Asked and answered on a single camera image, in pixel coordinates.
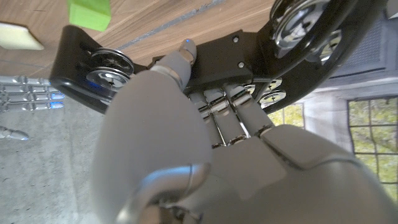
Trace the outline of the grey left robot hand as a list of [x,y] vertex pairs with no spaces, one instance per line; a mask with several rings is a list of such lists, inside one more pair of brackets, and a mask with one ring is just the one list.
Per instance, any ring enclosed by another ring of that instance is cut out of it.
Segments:
[[296,126],[275,126],[246,90],[204,119],[183,94],[194,41],[139,72],[106,110],[90,196],[102,223],[396,223],[360,160]]

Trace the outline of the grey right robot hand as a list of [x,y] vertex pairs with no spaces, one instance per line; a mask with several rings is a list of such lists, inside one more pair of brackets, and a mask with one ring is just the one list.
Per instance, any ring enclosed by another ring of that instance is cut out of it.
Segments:
[[48,79],[1,77],[1,113],[59,109],[64,99]]

